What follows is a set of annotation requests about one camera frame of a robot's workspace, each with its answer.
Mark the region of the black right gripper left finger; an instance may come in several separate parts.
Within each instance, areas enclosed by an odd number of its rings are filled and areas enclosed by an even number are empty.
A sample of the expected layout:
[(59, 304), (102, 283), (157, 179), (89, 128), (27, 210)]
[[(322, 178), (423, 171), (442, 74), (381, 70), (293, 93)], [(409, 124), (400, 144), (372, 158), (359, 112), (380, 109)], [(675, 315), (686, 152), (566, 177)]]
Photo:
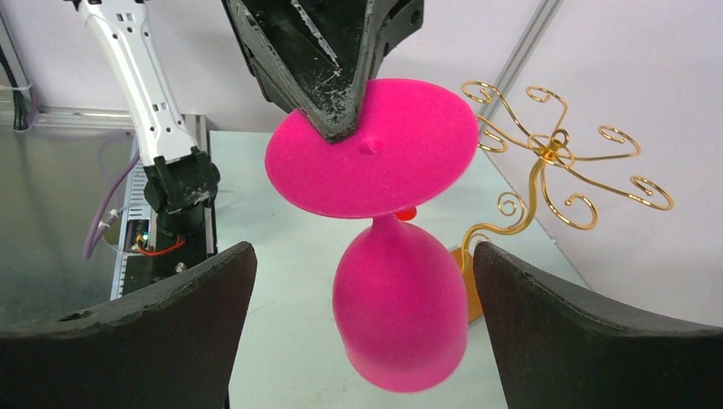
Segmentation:
[(3, 329), (2, 407), (229, 407), (256, 272), (240, 242), (111, 302)]

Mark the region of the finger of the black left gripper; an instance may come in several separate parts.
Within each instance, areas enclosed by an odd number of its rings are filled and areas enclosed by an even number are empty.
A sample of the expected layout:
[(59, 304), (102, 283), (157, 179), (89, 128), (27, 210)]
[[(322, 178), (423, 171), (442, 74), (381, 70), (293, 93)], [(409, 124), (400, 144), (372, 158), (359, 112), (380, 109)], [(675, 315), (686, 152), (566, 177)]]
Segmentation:
[(289, 21), (288, 7), (281, 1), (225, 0), (222, 5), (263, 98), (285, 113), (298, 108), (297, 84), (280, 54), (283, 39), (278, 36)]
[(293, 96), (327, 142), (356, 131), (367, 82), (385, 57), (417, 32), (423, 0), (286, 1), (280, 54), (297, 89)]

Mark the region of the red wine glass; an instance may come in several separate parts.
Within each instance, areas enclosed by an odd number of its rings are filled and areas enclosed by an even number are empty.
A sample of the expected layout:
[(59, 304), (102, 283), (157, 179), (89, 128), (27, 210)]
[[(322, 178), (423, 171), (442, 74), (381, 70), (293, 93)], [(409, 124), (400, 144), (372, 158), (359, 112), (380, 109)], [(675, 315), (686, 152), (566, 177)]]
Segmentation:
[(412, 221), (416, 216), (418, 215), (418, 210), (416, 206), (409, 207), (404, 210), (399, 210), (395, 213), (395, 217), (397, 220), (402, 222), (410, 222)]

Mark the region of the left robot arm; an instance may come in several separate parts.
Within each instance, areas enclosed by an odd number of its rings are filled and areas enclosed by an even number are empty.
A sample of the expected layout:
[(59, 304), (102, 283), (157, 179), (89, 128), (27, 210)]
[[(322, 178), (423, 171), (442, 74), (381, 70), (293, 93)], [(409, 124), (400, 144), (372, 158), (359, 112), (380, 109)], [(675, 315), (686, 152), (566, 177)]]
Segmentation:
[[(189, 131), (155, 53), (143, 1), (73, 4), (99, 40), (130, 106), (146, 201), (169, 235), (202, 228), (220, 175)], [(299, 111), (336, 143), (359, 123), (367, 82), (423, 24), (423, 0), (226, 1), (225, 13), (264, 98)]]

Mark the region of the pink wine glass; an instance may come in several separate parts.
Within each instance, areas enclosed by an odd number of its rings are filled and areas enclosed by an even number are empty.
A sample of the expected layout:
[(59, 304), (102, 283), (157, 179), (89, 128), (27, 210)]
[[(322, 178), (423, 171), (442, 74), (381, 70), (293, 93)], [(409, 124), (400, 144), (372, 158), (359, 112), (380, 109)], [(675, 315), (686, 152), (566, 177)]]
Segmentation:
[(338, 219), (371, 220), (333, 279), (333, 318), (350, 364), (372, 385), (416, 393), (446, 380), (467, 346), (467, 294), (454, 258), (399, 213), (433, 199), (466, 171), (477, 119), (458, 95), (410, 78), (368, 83), (356, 132), (329, 143), (300, 111), (265, 153), (289, 203)]

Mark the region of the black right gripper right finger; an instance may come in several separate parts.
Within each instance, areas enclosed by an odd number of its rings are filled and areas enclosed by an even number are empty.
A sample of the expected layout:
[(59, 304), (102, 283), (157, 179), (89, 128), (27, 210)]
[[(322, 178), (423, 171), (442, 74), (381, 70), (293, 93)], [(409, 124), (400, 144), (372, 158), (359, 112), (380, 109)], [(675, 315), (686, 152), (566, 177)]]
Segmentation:
[(473, 254), (510, 408), (719, 408), (722, 330), (561, 279), (489, 242)]

